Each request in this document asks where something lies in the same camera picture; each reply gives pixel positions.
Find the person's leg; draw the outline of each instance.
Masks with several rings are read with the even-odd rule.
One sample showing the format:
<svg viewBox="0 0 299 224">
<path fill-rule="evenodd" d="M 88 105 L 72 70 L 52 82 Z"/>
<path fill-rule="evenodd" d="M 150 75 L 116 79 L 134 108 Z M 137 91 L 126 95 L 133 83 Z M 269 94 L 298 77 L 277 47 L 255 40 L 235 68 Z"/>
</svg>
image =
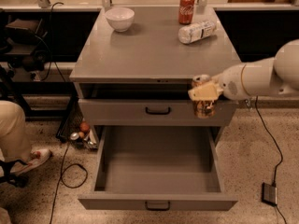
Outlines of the person's leg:
<svg viewBox="0 0 299 224">
<path fill-rule="evenodd" d="M 0 101 L 0 148 L 5 161 L 29 161 L 31 145 L 25 133 L 22 108 L 8 101 Z"/>
<path fill-rule="evenodd" d="M 6 209 L 0 207 L 0 223 L 11 224 L 10 217 Z"/>
<path fill-rule="evenodd" d="M 31 145 L 25 133 L 25 115 L 22 108 L 8 101 L 0 101 L 0 148 L 4 161 L 22 160 L 26 165 L 17 162 L 11 173 L 20 175 L 41 164 L 50 157 L 49 149 L 31 152 Z"/>
</svg>

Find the drawer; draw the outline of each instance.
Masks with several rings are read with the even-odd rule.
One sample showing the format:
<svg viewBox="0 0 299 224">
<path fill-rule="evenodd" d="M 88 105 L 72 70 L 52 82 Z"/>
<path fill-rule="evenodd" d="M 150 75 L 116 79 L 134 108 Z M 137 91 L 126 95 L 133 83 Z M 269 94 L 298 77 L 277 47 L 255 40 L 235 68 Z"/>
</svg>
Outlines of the drawer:
<svg viewBox="0 0 299 224">
<path fill-rule="evenodd" d="M 86 100 L 79 106 L 91 125 L 225 126 L 237 107 L 234 101 L 218 101 L 215 115 L 199 119 L 189 100 Z"/>
<path fill-rule="evenodd" d="M 207 127 L 105 126 L 86 209 L 229 210 Z"/>
</svg>

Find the gray cabinet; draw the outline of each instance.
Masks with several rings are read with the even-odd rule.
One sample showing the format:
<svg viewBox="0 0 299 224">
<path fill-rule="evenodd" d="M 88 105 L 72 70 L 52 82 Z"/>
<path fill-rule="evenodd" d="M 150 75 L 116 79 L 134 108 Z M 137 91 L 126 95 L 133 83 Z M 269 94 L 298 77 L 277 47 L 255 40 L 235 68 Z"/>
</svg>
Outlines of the gray cabinet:
<svg viewBox="0 0 299 224">
<path fill-rule="evenodd" d="M 239 60 L 221 27 L 211 39 L 180 44 L 177 14 L 135 7 L 135 27 L 123 34 L 100 14 L 72 72 L 99 144 L 92 190 L 78 197 L 86 209 L 229 210 L 237 202 L 225 193 L 215 150 L 237 103 L 219 100 L 215 116 L 199 119 L 187 91 L 192 76 Z M 217 19 L 213 10 L 203 16 Z"/>
</svg>

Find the black cable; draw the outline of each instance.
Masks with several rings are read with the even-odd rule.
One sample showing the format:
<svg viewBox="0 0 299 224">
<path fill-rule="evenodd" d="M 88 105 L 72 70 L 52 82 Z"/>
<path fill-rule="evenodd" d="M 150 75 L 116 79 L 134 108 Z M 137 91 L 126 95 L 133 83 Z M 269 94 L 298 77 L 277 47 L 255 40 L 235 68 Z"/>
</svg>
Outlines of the black cable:
<svg viewBox="0 0 299 224">
<path fill-rule="evenodd" d="M 263 121 L 263 117 L 258 109 L 258 96 L 256 96 L 256 100 L 255 100 L 255 109 L 258 112 L 258 115 L 263 123 L 264 128 L 266 129 L 266 131 L 269 133 L 269 135 L 271 136 L 273 142 L 275 143 L 276 147 L 278 148 L 279 154 L 280 154 L 280 162 L 275 166 L 274 169 L 274 177 L 273 177 L 273 183 L 272 185 L 275 186 L 276 185 L 276 180 L 277 180 L 277 171 L 278 171 L 278 167 L 280 166 L 280 164 L 283 162 L 283 154 L 280 150 L 280 147 L 278 145 L 278 142 L 276 141 L 276 139 L 274 138 L 274 136 L 269 132 L 268 128 L 266 127 L 264 121 Z"/>
<path fill-rule="evenodd" d="M 280 213 L 280 215 L 282 216 L 283 220 L 284 220 L 284 223 L 287 224 L 287 220 L 286 218 L 282 215 L 282 213 L 280 212 L 278 206 L 276 205 L 275 208 L 278 210 L 278 212 Z"/>
<path fill-rule="evenodd" d="M 71 164 L 71 165 L 69 165 L 68 167 L 66 167 L 65 169 L 64 169 L 64 159 L 65 159 L 65 156 L 66 156 L 66 153 L 67 153 L 67 151 L 68 151 L 68 149 L 69 149 L 69 143 L 67 144 L 67 147 L 66 147 L 66 150 L 65 150 L 65 152 L 64 152 L 64 156 L 63 156 L 63 160 L 62 160 L 62 164 L 61 164 L 61 168 L 60 168 L 60 176 L 59 176 L 59 179 L 58 179 L 58 182 L 57 182 L 57 185 L 56 185 L 56 190 L 55 190 L 55 195 L 54 195 L 54 200 L 53 200 L 53 204 L 52 204 L 52 210 L 51 210 L 51 214 L 50 214 L 50 224 L 52 223 L 52 220 L 53 220 L 53 214 L 54 214 L 54 207 L 55 207 L 55 203 L 56 203 L 56 197 L 57 197 L 57 193 L 58 193 L 58 188 L 59 188 L 59 184 L 60 184 L 60 182 L 62 181 L 62 183 L 66 186 L 66 187 L 68 187 L 68 188 L 70 188 L 70 189 L 76 189 L 76 188 L 79 188 L 79 187 L 81 187 L 84 183 L 85 183 L 85 181 L 87 180 L 87 177 L 88 177 L 88 172 L 87 172 L 87 170 L 86 170 L 86 168 L 84 168 L 81 164 L 79 164 L 79 163 L 73 163 L 73 164 Z M 79 168 L 81 168 L 84 172 L 85 172 L 85 178 L 84 178 L 84 180 L 79 184 L 79 185 L 77 185 L 77 186 L 69 186 L 69 185 L 66 185 L 65 184 L 65 182 L 64 182 L 64 173 L 66 172 L 66 170 L 68 170 L 70 167 L 72 167 L 72 166 L 78 166 Z"/>
<path fill-rule="evenodd" d="M 266 129 L 266 131 L 269 133 L 269 135 L 271 136 L 272 140 L 274 141 L 276 147 L 278 148 L 278 151 L 279 151 L 279 154 L 280 154 L 280 161 L 278 162 L 278 164 L 275 166 L 275 169 L 274 169 L 274 176 L 273 176 L 273 182 L 272 182 L 272 186 L 273 187 L 276 187 L 277 186 L 277 172 L 278 172 L 278 167 L 280 166 L 280 164 L 283 162 L 283 154 L 280 150 L 280 147 L 278 145 L 278 142 L 277 140 L 275 139 L 275 137 L 270 133 L 270 131 L 268 130 L 267 126 L 265 125 L 264 121 L 263 121 L 263 117 L 259 111 L 259 108 L 258 108 L 258 99 L 259 99 L 259 96 L 256 96 L 256 99 L 255 99 L 255 109 L 263 123 L 263 126 L 264 128 Z M 280 210 L 278 209 L 278 206 L 276 205 L 275 206 L 276 209 L 278 210 L 278 212 L 280 213 L 280 215 L 282 216 L 283 220 L 284 220 L 284 223 L 287 224 L 287 220 L 286 218 L 282 215 L 282 213 L 280 212 Z"/>
<path fill-rule="evenodd" d="M 53 49 L 53 47 L 54 47 L 54 30 L 53 30 L 53 26 L 52 26 L 52 12 L 53 12 L 53 10 L 54 10 L 54 7 L 55 7 L 56 5 L 59 5 L 59 4 L 60 4 L 60 5 L 63 5 L 64 3 L 62 3 L 62 2 L 57 2 L 57 3 L 53 4 L 53 5 L 51 6 L 51 9 L 50 9 L 49 23 L 50 23 L 50 29 L 51 29 L 51 48 L 52 48 L 52 49 Z M 46 80 L 46 79 L 48 78 L 49 73 L 50 73 L 50 68 L 51 68 L 52 60 L 53 60 L 53 53 L 52 53 L 51 49 L 49 48 L 49 46 L 47 45 L 47 43 L 44 41 L 44 39 L 43 39 L 42 37 L 40 37 L 40 36 L 38 36 L 38 35 L 36 35 L 36 37 L 37 37 L 39 40 L 42 41 L 42 43 L 45 45 L 46 49 L 48 50 L 48 53 L 50 54 L 50 64 L 49 64 L 48 72 L 47 72 L 46 76 L 43 77 L 43 78 L 41 79 L 41 81 L 44 81 L 44 80 Z M 56 66 L 56 68 L 57 68 L 57 70 L 58 70 L 60 76 L 62 77 L 62 79 L 64 80 L 64 82 L 66 82 L 65 79 L 64 79 L 64 76 L 63 76 L 63 74 L 62 74 L 62 72 L 61 72 L 61 70 L 59 69 L 59 67 L 58 67 L 58 65 L 57 65 L 57 63 L 54 62 L 54 64 L 55 64 L 55 66 Z"/>
</svg>

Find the open drawer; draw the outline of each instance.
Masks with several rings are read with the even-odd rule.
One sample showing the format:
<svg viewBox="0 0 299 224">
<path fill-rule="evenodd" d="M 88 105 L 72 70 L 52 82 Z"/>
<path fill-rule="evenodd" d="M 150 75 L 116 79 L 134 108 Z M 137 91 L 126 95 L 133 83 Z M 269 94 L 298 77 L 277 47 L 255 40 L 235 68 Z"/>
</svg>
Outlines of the open drawer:
<svg viewBox="0 0 299 224">
<path fill-rule="evenodd" d="M 207 127 L 106 126 L 86 209 L 229 210 Z"/>
</svg>

